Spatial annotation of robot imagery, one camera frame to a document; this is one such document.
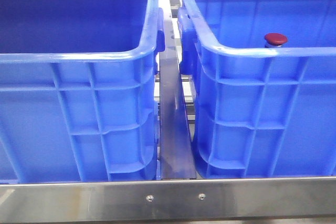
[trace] red knob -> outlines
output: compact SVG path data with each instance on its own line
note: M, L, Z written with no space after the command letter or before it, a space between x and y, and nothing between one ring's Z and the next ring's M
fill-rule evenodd
M288 41L288 38L283 34L269 33L265 35L265 40L273 46L281 46Z

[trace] stainless steel frame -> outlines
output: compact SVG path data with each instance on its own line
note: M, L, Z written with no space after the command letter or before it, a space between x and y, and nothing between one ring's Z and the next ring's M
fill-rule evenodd
M160 1L167 48L160 54L164 180L0 185L0 223L209 220L197 223L247 224L255 223L254 218L267 218L260 223L336 223L336 177L192 179L196 174L172 15L169 0ZM301 219L316 216L323 218ZM237 218L244 220L227 220Z

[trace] metal shelf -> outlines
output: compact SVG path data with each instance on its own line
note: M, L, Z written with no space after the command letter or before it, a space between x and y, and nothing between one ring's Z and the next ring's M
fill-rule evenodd
M170 0L160 0L160 5L166 36L166 51L160 54L160 163L164 180L0 185L0 223L335 223L336 177L194 179Z

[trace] screw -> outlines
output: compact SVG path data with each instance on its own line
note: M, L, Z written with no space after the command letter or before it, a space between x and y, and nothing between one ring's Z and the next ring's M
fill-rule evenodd
M152 202L152 201L154 200L154 196L153 196L153 195L147 195L147 196L146 196L146 200L147 200L148 202Z
M199 199L199 200L204 200L205 197L206 197L205 194L199 194L199 195L198 195L198 199Z

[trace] background crate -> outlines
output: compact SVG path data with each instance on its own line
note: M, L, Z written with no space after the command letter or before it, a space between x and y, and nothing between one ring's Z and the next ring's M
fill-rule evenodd
M153 179L158 0L0 6L0 182Z
M199 173L335 174L336 0L183 1ZM271 32L288 43L264 48Z

